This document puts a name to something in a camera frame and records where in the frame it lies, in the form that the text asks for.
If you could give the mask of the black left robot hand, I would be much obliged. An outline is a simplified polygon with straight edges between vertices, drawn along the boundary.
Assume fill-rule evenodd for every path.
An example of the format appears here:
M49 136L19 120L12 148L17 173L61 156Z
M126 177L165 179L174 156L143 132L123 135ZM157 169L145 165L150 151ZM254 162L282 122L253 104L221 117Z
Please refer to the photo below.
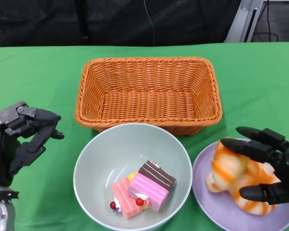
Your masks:
M9 187L23 167L31 165L46 150L48 139L62 140L56 130L61 116L17 102L0 111L0 186Z

